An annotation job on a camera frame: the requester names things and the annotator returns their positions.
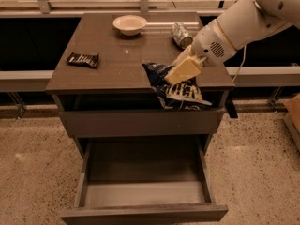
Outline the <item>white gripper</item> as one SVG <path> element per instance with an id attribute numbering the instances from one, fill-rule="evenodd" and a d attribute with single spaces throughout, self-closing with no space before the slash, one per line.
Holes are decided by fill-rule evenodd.
<path id="1" fill-rule="evenodd" d="M 171 85 L 187 81 L 202 72 L 204 61 L 207 66 L 218 66 L 236 53 L 218 20 L 214 19 L 197 33 L 192 46 L 188 45 L 172 62 L 174 68 L 165 76 L 165 81 Z"/>

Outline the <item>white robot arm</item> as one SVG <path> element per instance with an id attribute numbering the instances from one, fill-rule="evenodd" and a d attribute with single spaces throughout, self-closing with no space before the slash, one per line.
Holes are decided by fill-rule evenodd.
<path id="1" fill-rule="evenodd" d="M 238 0 L 203 27 L 165 77 L 178 84 L 221 65 L 249 43 L 300 24 L 300 0 Z"/>

